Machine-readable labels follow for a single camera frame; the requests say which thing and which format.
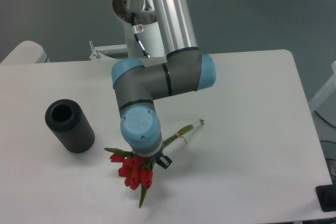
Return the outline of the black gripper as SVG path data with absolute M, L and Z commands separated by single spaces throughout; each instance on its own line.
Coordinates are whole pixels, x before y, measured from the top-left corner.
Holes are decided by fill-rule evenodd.
M 148 162 L 155 162 L 160 167 L 168 169 L 168 167 L 172 164 L 172 160 L 168 156 L 163 155 L 163 149 L 163 145 L 151 146 L 147 148 L 132 148 L 135 154 L 140 156 L 142 159 Z

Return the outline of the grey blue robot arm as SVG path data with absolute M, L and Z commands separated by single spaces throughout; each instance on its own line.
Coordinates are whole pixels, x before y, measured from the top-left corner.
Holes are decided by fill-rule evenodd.
M 121 133 L 133 154 L 169 167 L 154 101 L 211 87 L 215 64 L 200 53 L 186 0 L 113 0 L 128 58 L 111 70 Z

